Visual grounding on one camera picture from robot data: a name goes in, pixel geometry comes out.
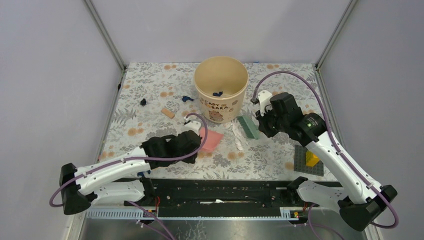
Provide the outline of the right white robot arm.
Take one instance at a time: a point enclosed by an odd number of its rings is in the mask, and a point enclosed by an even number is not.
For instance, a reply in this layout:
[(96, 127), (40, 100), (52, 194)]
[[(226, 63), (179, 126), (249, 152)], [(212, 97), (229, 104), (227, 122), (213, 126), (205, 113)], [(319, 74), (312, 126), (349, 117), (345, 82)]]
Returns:
[(287, 134), (316, 155), (343, 187), (335, 190), (298, 177), (286, 193), (291, 205), (318, 204), (339, 213), (352, 229), (363, 231), (398, 195), (392, 185), (380, 184), (353, 160), (319, 114), (303, 114), (292, 94), (263, 90), (251, 102), (259, 105), (255, 118), (260, 132), (268, 138)]

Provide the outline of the green hand brush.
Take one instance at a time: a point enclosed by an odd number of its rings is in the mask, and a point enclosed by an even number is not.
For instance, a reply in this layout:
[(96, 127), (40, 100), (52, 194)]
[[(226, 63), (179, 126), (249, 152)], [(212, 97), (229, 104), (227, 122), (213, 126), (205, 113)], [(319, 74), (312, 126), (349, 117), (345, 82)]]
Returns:
[(260, 139), (260, 131), (250, 117), (246, 115), (241, 115), (241, 116), (238, 116), (236, 119), (240, 123), (245, 135), (249, 139), (255, 139), (255, 140)]

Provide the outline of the pink plastic dustpan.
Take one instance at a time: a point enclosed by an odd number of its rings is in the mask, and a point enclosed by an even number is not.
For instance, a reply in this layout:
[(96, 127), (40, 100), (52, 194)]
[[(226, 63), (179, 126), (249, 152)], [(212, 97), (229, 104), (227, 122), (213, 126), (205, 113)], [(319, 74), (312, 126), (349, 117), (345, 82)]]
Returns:
[(206, 153), (212, 153), (215, 151), (215, 149), (220, 144), (221, 140), (223, 139), (224, 135), (222, 133), (218, 133), (216, 131), (207, 130), (207, 138), (205, 144), (201, 147), (202, 152)]

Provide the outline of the white paper scrap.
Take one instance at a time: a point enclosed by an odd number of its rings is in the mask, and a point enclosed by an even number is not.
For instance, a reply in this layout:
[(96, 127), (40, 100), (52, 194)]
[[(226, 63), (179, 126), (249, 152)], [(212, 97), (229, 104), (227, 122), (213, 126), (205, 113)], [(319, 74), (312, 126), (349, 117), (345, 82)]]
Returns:
[(240, 127), (241, 125), (239, 124), (237, 120), (234, 119), (231, 121), (231, 130), (234, 134), (234, 142), (235, 142), (236, 148), (239, 151), (243, 151), (245, 147), (247, 146), (247, 141)]

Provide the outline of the dark blue paper scrap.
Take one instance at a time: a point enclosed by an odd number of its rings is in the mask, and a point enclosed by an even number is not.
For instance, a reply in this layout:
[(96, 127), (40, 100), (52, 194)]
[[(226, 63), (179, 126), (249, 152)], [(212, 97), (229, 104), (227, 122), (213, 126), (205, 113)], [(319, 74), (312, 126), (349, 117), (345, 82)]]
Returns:
[(222, 91), (219, 91), (219, 92), (213, 92), (213, 93), (212, 93), (212, 95), (213, 95), (214, 97), (221, 97), (221, 96), (223, 95), (223, 92), (222, 92)]

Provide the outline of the small blue paper scrap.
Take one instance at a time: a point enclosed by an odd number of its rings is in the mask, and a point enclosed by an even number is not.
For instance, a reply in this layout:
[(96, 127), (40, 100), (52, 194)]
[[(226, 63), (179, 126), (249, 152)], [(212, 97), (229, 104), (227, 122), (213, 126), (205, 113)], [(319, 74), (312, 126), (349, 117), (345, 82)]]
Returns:
[(194, 101), (194, 99), (193, 98), (191, 98), (191, 97), (189, 97), (189, 96), (183, 96), (182, 98), (181, 98), (181, 100), (185, 103), (185, 102), (187, 102), (187, 101), (191, 101), (191, 102), (193, 102)]

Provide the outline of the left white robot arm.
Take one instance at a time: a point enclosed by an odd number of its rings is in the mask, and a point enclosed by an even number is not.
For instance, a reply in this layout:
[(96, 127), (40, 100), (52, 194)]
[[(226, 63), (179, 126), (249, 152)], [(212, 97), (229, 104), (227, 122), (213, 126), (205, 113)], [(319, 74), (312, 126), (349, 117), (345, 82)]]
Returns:
[(105, 162), (84, 167), (72, 163), (63, 165), (59, 180), (63, 213), (75, 215), (93, 205), (152, 204), (155, 191), (150, 180), (144, 176), (132, 181), (122, 179), (178, 162), (193, 164), (202, 142), (201, 136), (188, 130), (178, 135), (154, 136), (130, 152)]

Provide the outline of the small black paper scrap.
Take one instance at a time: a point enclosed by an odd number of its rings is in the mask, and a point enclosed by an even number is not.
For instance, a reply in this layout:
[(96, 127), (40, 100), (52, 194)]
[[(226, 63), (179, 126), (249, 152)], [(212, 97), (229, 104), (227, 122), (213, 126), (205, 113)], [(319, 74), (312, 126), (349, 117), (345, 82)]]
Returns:
[(143, 98), (141, 101), (140, 101), (140, 105), (141, 106), (145, 106), (147, 104), (147, 100), (145, 99), (145, 98)]

